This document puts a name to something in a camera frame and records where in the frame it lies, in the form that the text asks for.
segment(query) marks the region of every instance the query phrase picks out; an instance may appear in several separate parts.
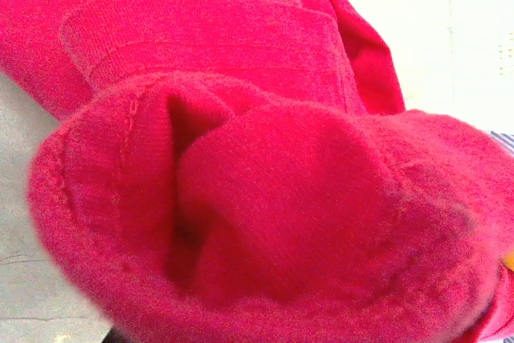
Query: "pink sweater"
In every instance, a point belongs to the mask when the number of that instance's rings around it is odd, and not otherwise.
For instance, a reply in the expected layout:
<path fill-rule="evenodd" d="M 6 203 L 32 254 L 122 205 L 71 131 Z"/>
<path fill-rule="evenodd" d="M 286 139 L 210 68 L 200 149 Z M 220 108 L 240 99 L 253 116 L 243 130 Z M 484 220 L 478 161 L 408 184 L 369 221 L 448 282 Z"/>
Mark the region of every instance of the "pink sweater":
<path fill-rule="evenodd" d="M 0 0 L 0 68 L 62 124 L 40 238 L 135 341 L 514 333 L 514 161 L 405 112 L 347 0 Z"/>

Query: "knit fabric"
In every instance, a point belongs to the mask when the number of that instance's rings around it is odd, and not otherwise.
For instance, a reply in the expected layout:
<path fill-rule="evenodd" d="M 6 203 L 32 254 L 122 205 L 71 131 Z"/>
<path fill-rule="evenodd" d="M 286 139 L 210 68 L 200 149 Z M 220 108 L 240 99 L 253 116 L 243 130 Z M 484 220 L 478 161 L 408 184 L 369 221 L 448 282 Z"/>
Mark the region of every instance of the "knit fabric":
<path fill-rule="evenodd" d="M 512 157 L 405 112 L 347 0 L 0 3 L 0 66 L 62 119 L 31 169 L 39 236 L 125 336 L 514 333 Z"/>

